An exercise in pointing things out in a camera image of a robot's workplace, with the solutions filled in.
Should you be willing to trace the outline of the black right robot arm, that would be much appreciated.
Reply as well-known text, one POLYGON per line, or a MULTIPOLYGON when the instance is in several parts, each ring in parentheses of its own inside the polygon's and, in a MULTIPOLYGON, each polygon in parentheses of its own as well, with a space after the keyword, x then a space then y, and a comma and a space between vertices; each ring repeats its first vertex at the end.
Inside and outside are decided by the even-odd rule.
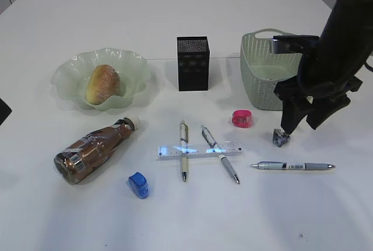
POLYGON ((282 129, 290 135, 303 119, 316 129, 362 85, 356 73, 372 53, 372 0, 336 0, 320 36, 274 36, 270 52, 301 54, 296 76, 274 89, 282 129))

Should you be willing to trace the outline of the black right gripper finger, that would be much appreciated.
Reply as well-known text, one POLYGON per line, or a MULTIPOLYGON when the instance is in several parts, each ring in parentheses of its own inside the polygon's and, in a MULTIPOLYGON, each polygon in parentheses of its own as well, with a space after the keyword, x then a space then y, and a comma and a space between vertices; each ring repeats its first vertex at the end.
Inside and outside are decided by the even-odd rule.
POLYGON ((286 134, 294 132, 298 124, 312 111, 312 105, 307 98, 289 98, 283 101, 281 127, 286 134))
POLYGON ((313 130, 316 130, 335 112, 347 107, 349 104, 350 99, 346 95, 342 95, 335 100, 330 98, 314 98, 311 104, 312 110, 307 115, 306 122, 313 130))

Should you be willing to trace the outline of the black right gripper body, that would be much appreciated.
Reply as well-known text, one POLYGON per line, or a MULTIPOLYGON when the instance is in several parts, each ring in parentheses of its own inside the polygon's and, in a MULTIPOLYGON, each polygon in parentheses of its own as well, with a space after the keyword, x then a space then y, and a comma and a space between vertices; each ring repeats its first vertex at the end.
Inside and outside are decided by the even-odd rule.
POLYGON ((274 93, 286 101, 307 101, 309 97, 331 98, 333 101, 339 96, 351 91, 356 92, 362 86, 362 81, 351 76, 348 79, 332 80, 325 73, 325 66, 317 58, 310 55, 301 57, 297 75, 287 80, 278 82, 274 93))

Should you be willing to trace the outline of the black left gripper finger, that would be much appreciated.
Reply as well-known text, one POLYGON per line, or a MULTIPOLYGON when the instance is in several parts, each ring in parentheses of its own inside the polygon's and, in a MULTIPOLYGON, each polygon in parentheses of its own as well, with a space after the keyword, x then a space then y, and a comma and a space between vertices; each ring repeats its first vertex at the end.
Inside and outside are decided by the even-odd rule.
POLYGON ((9 105, 0 99, 0 125, 4 123, 11 113, 12 109, 9 107, 9 105))

